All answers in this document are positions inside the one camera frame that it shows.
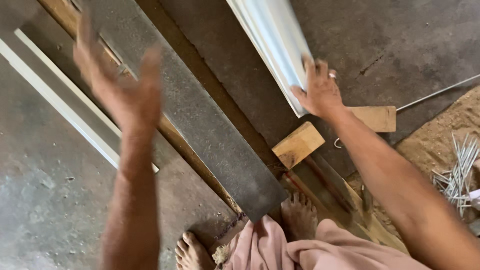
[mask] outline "bundle of welding rods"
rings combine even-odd
[[[470,192],[468,188],[468,173],[473,165],[473,162],[479,154],[479,145],[477,139],[471,138],[468,140],[468,134],[465,136],[463,144],[457,142],[452,133],[453,144],[456,153],[456,164],[451,171],[436,172],[432,170],[432,182],[437,189],[447,198],[447,200],[454,206],[461,217],[465,212],[465,208],[471,207],[469,204]]]

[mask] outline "metal sheet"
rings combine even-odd
[[[302,54],[311,55],[287,0],[227,0],[297,117],[308,113],[290,91],[306,89]]]
[[[93,1],[101,36],[133,76],[145,49],[163,50],[164,114],[252,221],[287,194],[134,0]]]

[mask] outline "pink garment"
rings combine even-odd
[[[280,225],[264,216],[256,224],[249,221],[228,247],[224,270],[429,270],[394,248],[338,228],[332,220],[318,224],[315,240],[287,243]]]

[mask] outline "metal rod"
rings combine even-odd
[[[424,100],[426,100],[426,99],[429,99],[429,98],[431,98],[431,97],[433,97],[433,96],[436,96],[436,95],[438,95],[438,94],[440,94],[440,93],[443,93],[443,92],[445,92],[445,91],[447,91],[447,90],[449,90],[449,89],[451,89],[451,88],[453,88],[453,87],[455,87],[455,86],[459,86],[459,85],[461,85],[461,84],[463,84],[463,83],[466,83],[466,82],[471,81],[471,80],[473,80],[473,79],[475,79],[475,78],[478,78],[478,77],[480,77],[480,74],[475,75],[475,76],[473,76],[473,77],[471,77],[471,78],[468,78],[468,79],[466,79],[466,80],[464,80],[464,81],[461,81],[461,82],[459,82],[459,83],[457,83],[457,84],[454,84],[454,85],[452,85],[452,86],[449,86],[449,87],[447,87],[447,88],[444,88],[444,89],[442,89],[442,90],[440,90],[440,91],[437,91],[437,92],[435,92],[435,93],[433,93],[433,94],[430,94],[430,95],[428,95],[428,96],[426,96],[426,97],[420,98],[420,99],[418,99],[418,100],[416,100],[416,101],[414,101],[414,102],[412,102],[412,103],[409,103],[409,104],[407,104],[407,105],[405,105],[405,106],[402,106],[402,107],[398,108],[396,111],[403,110],[403,109],[405,109],[405,108],[407,108],[407,107],[410,107],[410,106],[412,106],[412,105],[414,105],[414,104],[417,104],[417,103],[419,103],[419,102],[422,102],[422,101],[424,101]]]

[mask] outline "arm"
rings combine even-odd
[[[304,108],[335,130],[411,255],[436,270],[477,269],[480,242],[454,208],[410,162],[342,104],[325,62],[308,58],[304,62],[308,93],[296,86],[292,92]]]
[[[141,79],[123,88],[101,61],[103,48],[89,20],[79,23],[74,58],[92,91],[122,130],[120,163],[102,234],[100,269],[157,269],[157,223],[152,139],[160,116],[159,53],[149,50]]]

